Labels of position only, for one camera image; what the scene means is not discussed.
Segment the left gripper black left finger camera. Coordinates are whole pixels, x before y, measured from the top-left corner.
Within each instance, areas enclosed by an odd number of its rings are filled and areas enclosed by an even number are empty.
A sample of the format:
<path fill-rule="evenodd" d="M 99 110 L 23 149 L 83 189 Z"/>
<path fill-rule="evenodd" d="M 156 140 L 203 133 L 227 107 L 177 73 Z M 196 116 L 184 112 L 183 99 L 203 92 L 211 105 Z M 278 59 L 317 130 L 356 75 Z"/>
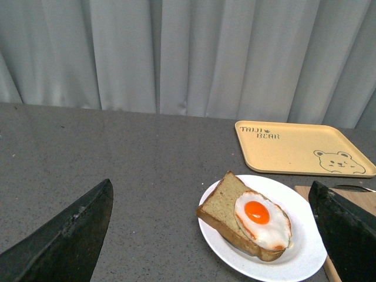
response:
<path fill-rule="evenodd" d="M 1 281 L 90 281 L 108 230 L 113 186 L 105 179 L 1 254 Z"/>

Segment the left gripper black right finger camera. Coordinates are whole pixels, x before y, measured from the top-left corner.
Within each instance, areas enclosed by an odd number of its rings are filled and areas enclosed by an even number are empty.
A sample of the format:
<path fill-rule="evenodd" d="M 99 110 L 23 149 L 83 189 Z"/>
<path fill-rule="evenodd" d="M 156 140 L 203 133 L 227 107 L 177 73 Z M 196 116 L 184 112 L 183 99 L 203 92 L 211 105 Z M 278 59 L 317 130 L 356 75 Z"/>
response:
<path fill-rule="evenodd" d="M 375 281 L 375 216 L 318 181 L 308 201 L 342 281 Z"/>

